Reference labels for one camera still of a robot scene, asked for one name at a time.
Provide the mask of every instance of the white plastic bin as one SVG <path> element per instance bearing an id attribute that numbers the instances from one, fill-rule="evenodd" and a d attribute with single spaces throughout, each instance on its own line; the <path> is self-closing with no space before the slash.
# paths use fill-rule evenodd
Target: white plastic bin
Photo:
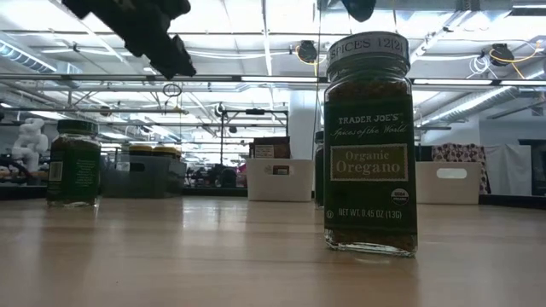
<path id="1" fill-rule="evenodd" d="M 417 162 L 417 203 L 478 205 L 479 162 Z"/>
<path id="2" fill-rule="evenodd" d="M 311 201 L 314 164 L 306 159 L 247 159 L 248 199 Z"/>

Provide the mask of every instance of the table surface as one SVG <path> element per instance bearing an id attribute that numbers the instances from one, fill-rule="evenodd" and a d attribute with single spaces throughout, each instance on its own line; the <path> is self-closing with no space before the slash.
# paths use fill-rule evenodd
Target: table surface
<path id="1" fill-rule="evenodd" d="M 415 258 L 334 252 L 312 204 L 0 203 L 0 306 L 539 306 L 546 211 L 419 206 Z"/>

